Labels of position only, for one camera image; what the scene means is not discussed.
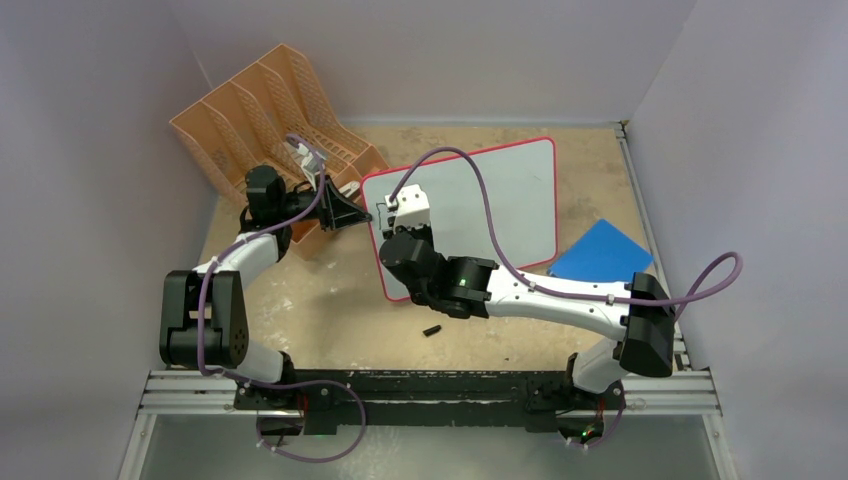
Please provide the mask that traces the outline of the black marker cap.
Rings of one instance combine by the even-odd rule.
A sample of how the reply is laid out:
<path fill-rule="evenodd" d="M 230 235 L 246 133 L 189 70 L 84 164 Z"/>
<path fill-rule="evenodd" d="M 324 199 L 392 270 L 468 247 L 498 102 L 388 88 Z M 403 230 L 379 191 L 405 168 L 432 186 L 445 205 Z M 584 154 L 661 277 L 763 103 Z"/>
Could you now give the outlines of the black marker cap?
<path fill-rule="evenodd" d="M 435 326 L 432 326 L 432 327 L 430 327 L 430 328 L 425 329 L 425 330 L 423 331 L 423 335 L 424 335 L 425 337 L 430 337 L 430 336 L 432 336 L 432 335 L 435 335 L 435 334 L 439 333 L 441 330 L 442 330 L 442 326 L 441 326 L 441 325 L 435 325 Z"/>

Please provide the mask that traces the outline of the pink-framed whiteboard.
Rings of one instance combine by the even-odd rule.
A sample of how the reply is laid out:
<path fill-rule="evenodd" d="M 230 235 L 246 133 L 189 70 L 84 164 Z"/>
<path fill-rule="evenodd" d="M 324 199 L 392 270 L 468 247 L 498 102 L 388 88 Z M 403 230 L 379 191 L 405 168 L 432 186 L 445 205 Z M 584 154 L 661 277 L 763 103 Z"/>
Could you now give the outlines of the pink-framed whiteboard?
<path fill-rule="evenodd" d="M 557 152 L 538 137 L 471 153 L 439 154 L 409 178 L 427 195 L 435 248 L 445 256 L 541 265 L 558 252 Z"/>

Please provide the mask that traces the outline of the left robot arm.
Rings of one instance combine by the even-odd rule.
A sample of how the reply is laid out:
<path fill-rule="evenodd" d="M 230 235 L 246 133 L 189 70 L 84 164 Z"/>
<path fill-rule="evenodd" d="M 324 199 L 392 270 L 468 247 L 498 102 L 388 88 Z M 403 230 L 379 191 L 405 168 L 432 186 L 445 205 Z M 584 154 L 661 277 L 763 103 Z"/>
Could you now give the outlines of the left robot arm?
<path fill-rule="evenodd" d="M 284 258 L 295 225 L 316 221 L 322 230 L 335 231 L 368 223 L 372 216 L 322 172 L 313 174 L 306 189 L 287 189 L 267 165 L 249 170 L 245 180 L 247 205 L 233 243 L 210 261 L 165 277 L 159 353 L 168 366 L 260 384 L 260 397 L 284 409 L 298 395 L 292 360 L 250 337 L 244 292 Z"/>

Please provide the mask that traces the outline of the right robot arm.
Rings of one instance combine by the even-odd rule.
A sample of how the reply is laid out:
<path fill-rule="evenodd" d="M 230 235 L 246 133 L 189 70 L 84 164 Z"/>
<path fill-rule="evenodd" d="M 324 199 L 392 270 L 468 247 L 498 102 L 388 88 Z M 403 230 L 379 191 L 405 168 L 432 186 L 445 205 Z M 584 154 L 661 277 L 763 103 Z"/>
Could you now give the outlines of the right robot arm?
<path fill-rule="evenodd" d="M 651 275 L 586 283 L 510 271 L 489 259 L 446 257 L 413 231 L 385 240 L 379 261 L 414 304 L 449 317 L 529 318 L 601 335 L 570 360 L 561 381 L 573 406 L 588 405 L 628 374 L 666 378 L 673 372 L 675 313 Z"/>

